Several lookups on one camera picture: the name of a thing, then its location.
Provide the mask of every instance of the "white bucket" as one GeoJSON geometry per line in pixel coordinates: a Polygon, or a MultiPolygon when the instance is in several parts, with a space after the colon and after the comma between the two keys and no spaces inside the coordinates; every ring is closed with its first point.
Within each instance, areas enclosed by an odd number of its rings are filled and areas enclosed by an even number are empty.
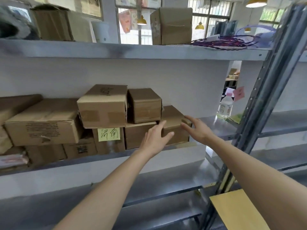
{"type": "Polygon", "coordinates": [[[101,21],[92,21],[92,26],[97,42],[110,43],[108,23],[101,21]]]}

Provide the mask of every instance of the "hand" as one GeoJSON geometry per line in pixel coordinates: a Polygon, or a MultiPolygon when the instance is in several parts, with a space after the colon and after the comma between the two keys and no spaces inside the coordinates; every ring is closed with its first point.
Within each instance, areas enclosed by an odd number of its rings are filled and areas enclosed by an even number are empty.
{"type": "Polygon", "coordinates": [[[190,120],[195,128],[191,128],[185,123],[181,123],[181,127],[186,130],[193,139],[199,143],[208,145],[212,141],[213,136],[215,136],[211,129],[200,119],[195,119],[188,115],[186,115],[185,118],[190,120]]]}
{"type": "Polygon", "coordinates": [[[139,151],[143,153],[148,153],[150,158],[157,155],[165,147],[167,142],[174,136],[174,132],[168,133],[165,137],[161,137],[161,131],[163,129],[166,120],[160,122],[158,125],[155,125],[148,132],[146,132],[143,141],[141,143],[139,151]]]}

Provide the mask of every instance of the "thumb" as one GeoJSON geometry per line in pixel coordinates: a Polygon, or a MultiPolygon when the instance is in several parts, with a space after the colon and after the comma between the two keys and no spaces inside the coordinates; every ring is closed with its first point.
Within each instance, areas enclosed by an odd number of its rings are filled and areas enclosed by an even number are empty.
{"type": "Polygon", "coordinates": [[[193,128],[188,126],[186,123],[181,123],[180,125],[183,128],[183,130],[186,130],[190,135],[192,134],[193,128]]]}
{"type": "Polygon", "coordinates": [[[170,139],[175,135],[175,133],[172,131],[172,132],[169,132],[166,136],[164,136],[162,139],[164,141],[165,144],[167,144],[167,142],[170,141],[170,139]]]}

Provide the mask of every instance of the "clear water bottle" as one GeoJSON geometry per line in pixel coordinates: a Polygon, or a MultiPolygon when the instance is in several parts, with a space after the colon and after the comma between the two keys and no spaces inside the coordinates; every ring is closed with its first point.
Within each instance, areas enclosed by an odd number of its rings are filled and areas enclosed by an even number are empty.
{"type": "Polygon", "coordinates": [[[228,118],[232,109],[232,93],[226,93],[226,96],[221,100],[220,108],[218,110],[218,114],[220,114],[223,118],[228,118]]]}

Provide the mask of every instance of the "yellow board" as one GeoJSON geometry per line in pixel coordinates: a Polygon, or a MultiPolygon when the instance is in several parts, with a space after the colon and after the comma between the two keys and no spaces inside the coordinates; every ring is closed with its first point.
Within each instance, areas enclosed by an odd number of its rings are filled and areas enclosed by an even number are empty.
{"type": "Polygon", "coordinates": [[[270,230],[242,189],[210,199],[228,230],[270,230]]]}
{"type": "Polygon", "coordinates": [[[98,141],[110,141],[120,139],[120,129],[115,128],[98,128],[98,141]]]}

